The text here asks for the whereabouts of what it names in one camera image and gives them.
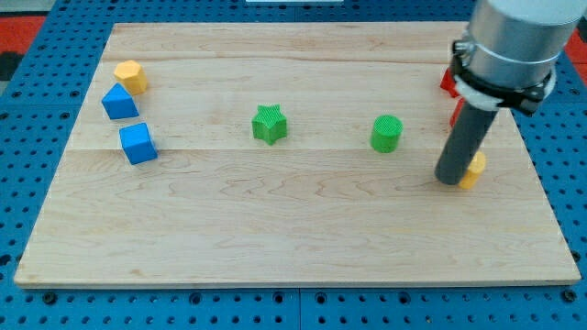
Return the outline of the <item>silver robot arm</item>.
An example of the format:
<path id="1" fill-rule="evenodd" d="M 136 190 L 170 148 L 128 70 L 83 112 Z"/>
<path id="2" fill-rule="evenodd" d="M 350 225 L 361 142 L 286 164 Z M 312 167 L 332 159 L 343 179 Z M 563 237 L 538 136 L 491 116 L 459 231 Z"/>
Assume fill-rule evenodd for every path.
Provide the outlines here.
<path id="1" fill-rule="evenodd" d="M 496 86 L 522 89 L 549 74 L 586 11 L 586 0 L 479 0 L 463 39 L 464 67 Z"/>

